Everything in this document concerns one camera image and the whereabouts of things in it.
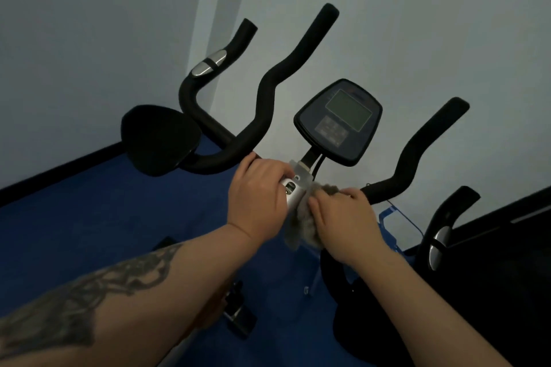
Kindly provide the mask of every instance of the hand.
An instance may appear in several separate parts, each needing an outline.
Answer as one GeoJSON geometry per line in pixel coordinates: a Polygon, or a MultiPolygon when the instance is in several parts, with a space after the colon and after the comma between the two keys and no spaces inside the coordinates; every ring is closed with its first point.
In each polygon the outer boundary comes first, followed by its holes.
{"type": "Polygon", "coordinates": [[[277,235],[287,216],[283,176],[294,177],[287,163],[247,155],[231,181],[228,224],[243,231],[257,246],[277,235]]]}
{"type": "Polygon", "coordinates": [[[322,189],[308,199],[321,241],[334,259],[355,268],[362,256],[389,249],[375,212],[358,189],[329,196],[322,189]]]}

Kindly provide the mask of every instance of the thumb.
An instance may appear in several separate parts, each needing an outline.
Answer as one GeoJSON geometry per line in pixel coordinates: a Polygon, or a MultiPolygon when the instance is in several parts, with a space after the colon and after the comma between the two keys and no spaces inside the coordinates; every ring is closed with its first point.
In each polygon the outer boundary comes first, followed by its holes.
{"type": "Polygon", "coordinates": [[[308,198],[308,205],[310,206],[310,211],[312,212],[313,220],[316,222],[317,228],[325,228],[325,222],[321,215],[320,203],[315,197],[310,197],[308,198]]]}

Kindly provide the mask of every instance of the person's left hand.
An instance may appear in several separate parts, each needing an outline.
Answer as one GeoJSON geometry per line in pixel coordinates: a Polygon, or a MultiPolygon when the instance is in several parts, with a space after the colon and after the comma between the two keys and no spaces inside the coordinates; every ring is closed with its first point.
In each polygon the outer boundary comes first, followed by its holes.
{"type": "Polygon", "coordinates": [[[247,234],[257,246],[274,238],[287,216],[283,176],[295,175],[284,162],[247,155],[231,181],[228,192],[228,225],[247,234]]]}

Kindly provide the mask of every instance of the fluffy cloth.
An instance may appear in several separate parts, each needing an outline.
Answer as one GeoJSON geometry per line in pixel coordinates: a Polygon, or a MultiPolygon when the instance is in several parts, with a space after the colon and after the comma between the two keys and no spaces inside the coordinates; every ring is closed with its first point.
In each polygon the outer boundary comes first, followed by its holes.
{"type": "Polygon", "coordinates": [[[301,240],[314,248],[320,250],[324,248],[317,233],[316,223],[313,220],[312,212],[310,212],[310,206],[308,206],[308,198],[318,189],[323,189],[328,195],[334,195],[339,191],[339,188],[336,186],[329,184],[322,186],[316,182],[313,182],[308,188],[299,206],[293,212],[290,224],[287,224],[285,227],[285,243],[293,251],[298,250],[301,240]]]}

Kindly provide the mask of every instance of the person's right hand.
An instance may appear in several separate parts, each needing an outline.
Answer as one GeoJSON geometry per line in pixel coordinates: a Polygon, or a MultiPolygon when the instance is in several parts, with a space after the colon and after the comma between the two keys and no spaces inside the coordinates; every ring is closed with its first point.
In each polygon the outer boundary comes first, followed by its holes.
{"type": "Polygon", "coordinates": [[[355,267],[366,253],[389,250],[375,212],[359,189],[329,196],[322,189],[308,199],[321,242],[334,259],[355,267]]]}

